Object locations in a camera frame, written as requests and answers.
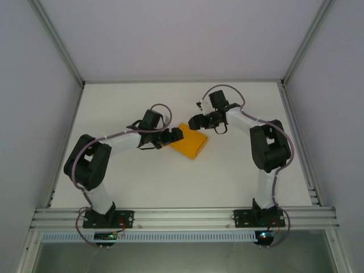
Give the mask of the circuit board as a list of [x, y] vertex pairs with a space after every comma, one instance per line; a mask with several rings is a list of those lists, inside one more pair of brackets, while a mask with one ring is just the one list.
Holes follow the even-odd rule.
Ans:
[[117, 240], [121, 239], [122, 237], [124, 237], [124, 233], [122, 233], [121, 231], [114, 231], [114, 232], [96, 232], [94, 234], [94, 241], [95, 242], [116, 242]]
[[274, 231], [255, 231], [255, 237], [257, 239], [257, 243], [261, 245], [270, 245], [274, 241], [276, 236], [276, 232]]

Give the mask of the yellow cardboard box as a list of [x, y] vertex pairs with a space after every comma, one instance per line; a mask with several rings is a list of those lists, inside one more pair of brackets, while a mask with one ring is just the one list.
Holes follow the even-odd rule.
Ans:
[[191, 130], [185, 123], [181, 123], [179, 129], [183, 132], [183, 139], [171, 143], [169, 146], [186, 157], [195, 159], [207, 144], [208, 136], [199, 131]]

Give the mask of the aluminium frame post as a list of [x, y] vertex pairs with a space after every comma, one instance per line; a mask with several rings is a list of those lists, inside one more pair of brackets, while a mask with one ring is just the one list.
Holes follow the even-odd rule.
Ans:
[[48, 37], [50, 38], [51, 42], [55, 46], [60, 57], [62, 58], [64, 64], [68, 68], [69, 72], [71, 73], [71, 75], [73, 76], [75, 81], [78, 83], [79, 87], [83, 88], [85, 85], [85, 81], [83, 80], [78, 69], [76, 68], [76, 65], [74, 64], [60, 35], [58, 34], [58, 31], [56, 30], [55, 26], [51, 22], [48, 14], [47, 14], [46, 10], [44, 9], [43, 5], [41, 4], [40, 0], [27, 0], [27, 2], [33, 9], [35, 15], [38, 17], [39, 22], [43, 26]]
[[307, 54], [311, 44], [315, 40], [322, 24], [325, 22], [326, 17], [328, 16], [330, 10], [335, 4], [336, 0], [322, 0], [321, 4], [315, 13], [296, 53], [293, 56], [292, 61], [290, 62], [283, 78], [281, 79], [281, 84], [285, 88], [289, 82], [292, 80], [294, 74], [299, 68], [303, 58]]

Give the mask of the right circuit board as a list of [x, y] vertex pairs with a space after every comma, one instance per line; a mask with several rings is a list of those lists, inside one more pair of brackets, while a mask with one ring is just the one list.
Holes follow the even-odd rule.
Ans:
[[257, 239], [257, 243], [261, 245], [270, 245], [274, 241], [276, 236], [276, 232], [274, 231], [255, 231], [255, 237]]

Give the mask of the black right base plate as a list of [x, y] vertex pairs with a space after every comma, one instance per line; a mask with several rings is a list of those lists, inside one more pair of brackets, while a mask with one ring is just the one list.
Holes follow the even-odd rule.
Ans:
[[283, 212], [279, 209], [238, 209], [233, 211], [236, 228], [286, 227]]

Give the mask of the aluminium mounting rail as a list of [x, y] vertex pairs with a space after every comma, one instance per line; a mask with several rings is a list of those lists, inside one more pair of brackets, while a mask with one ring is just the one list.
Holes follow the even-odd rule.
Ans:
[[[132, 231], [234, 230], [233, 208], [147, 209], [134, 210]], [[292, 230], [337, 229], [334, 207], [302, 206], [285, 208]], [[75, 228], [77, 209], [37, 209], [30, 228], [66, 231]]]

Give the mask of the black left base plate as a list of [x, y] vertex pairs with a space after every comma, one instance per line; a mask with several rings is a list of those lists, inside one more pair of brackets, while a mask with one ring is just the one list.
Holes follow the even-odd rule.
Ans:
[[115, 210], [106, 214], [98, 214], [91, 210], [85, 213], [82, 227], [84, 229], [131, 229], [133, 223], [133, 210]]

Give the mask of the left circuit board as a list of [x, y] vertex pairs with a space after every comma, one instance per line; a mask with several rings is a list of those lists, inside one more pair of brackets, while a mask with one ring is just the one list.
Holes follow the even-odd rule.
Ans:
[[114, 231], [114, 232], [96, 232], [94, 234], [94, 241], [95, 242], [116, 242], [117, 240], [121, 239], [122, 237], [124, 237], [124, 233], [122, 233], [121, 231]]

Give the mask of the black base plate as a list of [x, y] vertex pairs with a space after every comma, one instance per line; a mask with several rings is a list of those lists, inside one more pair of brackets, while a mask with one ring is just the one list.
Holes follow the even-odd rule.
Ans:
[[283, 212], [279, 209], [238, 209], [233, 211], [236, 228], [286, 227]]
[[82, 227], [84, 229], [131, 229], [133, 223], [133, 210], [115, 210], [106, 214], [98, 214], [91, 210], [85, 213]]

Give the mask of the aluminium frame leg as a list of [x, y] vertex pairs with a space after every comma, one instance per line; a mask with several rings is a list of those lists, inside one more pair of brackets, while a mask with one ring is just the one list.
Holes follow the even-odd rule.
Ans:
[[42, 232], [30, 230], [23, 245], [15, 273], [32, 273], [42, 241]]
[[335, 229], [328, 229], [325, 232], [337, 272], [350, 273], [350, 268], [348, 267], [345, 258], [344, 249], [341, 245], [338, 231]]

